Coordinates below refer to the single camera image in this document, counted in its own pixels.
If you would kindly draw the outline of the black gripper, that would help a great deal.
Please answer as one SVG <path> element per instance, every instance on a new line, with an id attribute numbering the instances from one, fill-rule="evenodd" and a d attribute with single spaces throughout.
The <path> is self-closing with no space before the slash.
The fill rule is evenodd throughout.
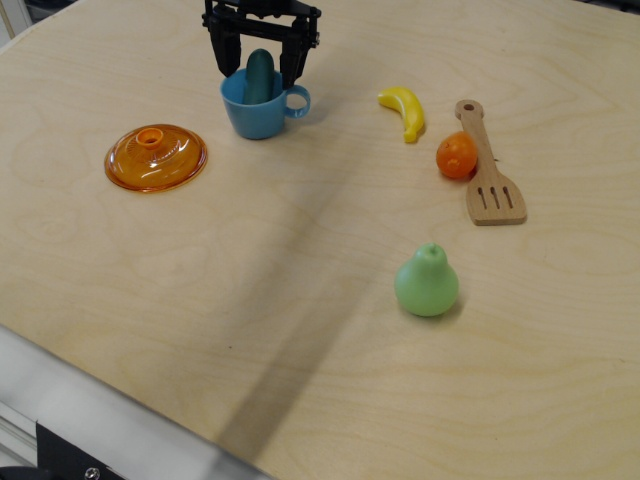
<path id="1" fill-rule="evenodd" d="M 282 43 L 283 85 L 302 75 L 309 49 L 319 45 L 321 11 L 302 1 L 206 1 L 202 15 L 219 71 L 229 77 L 241 60 L 241 37 Z"/>

